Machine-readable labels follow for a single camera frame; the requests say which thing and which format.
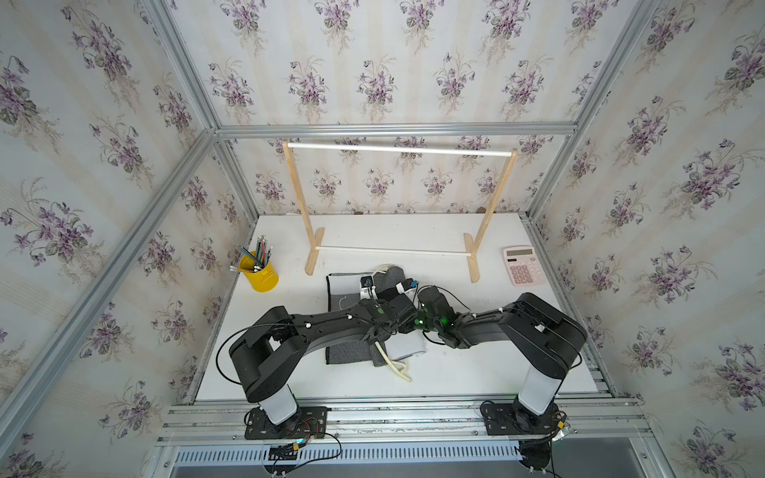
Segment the black white checkered scarf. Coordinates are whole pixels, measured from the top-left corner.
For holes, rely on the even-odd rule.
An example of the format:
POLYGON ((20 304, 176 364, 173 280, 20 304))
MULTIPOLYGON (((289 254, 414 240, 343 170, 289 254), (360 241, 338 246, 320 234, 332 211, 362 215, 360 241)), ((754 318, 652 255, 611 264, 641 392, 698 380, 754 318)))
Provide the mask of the black white checkered scarf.
MULTIPOLYGON (((372 275, 374 272, 364 273, 336 273, 326 277, 328 289, 329 311, 334 312, 341 309, 350 308, 360 300, 360 278, 362 276, 372 275)), ((406 279, 406 274, 402 268, 392 265, 388 272, 376 274, 374 277, 377 295, 386 290, 400 290, 400 282, 406 279)), ((405 292, 410 298, 414 296, 414 289, 405 292)), ((424 355, 426 345, 424 338, 414 333, 393 336, 387 340, 382 347, 391 360, 404 362, 424 355)), ((386 366, 386 362, 379 354, 376 346, 369 345, 366 342, 346 342, 331 346, 325 350, 325 359, 328 366, 337 364, 356 364, 356 362, 371 362, 373 366, 386 366)))

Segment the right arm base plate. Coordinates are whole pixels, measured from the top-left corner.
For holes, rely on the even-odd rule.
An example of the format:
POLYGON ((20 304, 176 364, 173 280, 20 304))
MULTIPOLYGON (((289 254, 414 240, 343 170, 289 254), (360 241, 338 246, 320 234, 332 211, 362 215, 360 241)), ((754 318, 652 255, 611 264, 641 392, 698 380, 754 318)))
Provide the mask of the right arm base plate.
POLYGON ((484 400, 479 412, 490 436, 555 436, 568 418, 557 404, 550 404, 541 415, 536 415, 522 406, 519 400, 513 400, 512 404, 484 400))

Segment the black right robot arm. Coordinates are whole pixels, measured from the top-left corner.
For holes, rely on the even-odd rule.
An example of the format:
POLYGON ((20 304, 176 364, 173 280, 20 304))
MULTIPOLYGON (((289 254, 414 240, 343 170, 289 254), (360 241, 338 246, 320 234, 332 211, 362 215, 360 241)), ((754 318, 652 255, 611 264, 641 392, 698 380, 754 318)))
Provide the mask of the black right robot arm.
POLYGON ((528 415, 548 412, 588 340, 583 326, 531 292, 482 313, 456 313, 444 290, 436 286, 423 288, 416 298, 418 318, 414 326, 436 332, 452 349, 502 341, 518 348, 530 368, 515 407, 528 415))

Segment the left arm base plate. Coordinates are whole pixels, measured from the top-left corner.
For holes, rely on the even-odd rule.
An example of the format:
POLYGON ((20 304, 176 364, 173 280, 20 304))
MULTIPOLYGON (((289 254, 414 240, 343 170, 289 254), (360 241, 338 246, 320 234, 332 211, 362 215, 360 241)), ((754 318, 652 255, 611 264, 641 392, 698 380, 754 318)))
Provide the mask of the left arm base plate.
POLYGON ((328 412, 326 406, 299 407, 280 424, 273 423, 261 408, 252 408, 244 416, 246 440, 324 438, 328 412))

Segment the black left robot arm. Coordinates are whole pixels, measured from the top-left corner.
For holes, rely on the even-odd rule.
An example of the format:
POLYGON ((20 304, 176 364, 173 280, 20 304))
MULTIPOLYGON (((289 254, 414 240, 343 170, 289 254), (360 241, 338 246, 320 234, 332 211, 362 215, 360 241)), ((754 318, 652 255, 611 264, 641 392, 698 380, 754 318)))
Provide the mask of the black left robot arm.
POLYGON ((415 317, 412 299, 396 291, 322 314, 290 314, 283 306, 274 307, 244 329, 228 349, 234 381, 271 424, 296 421, 299 406, 288 380, 304 356, 344 343, 376 347, 408 332, 415 317))

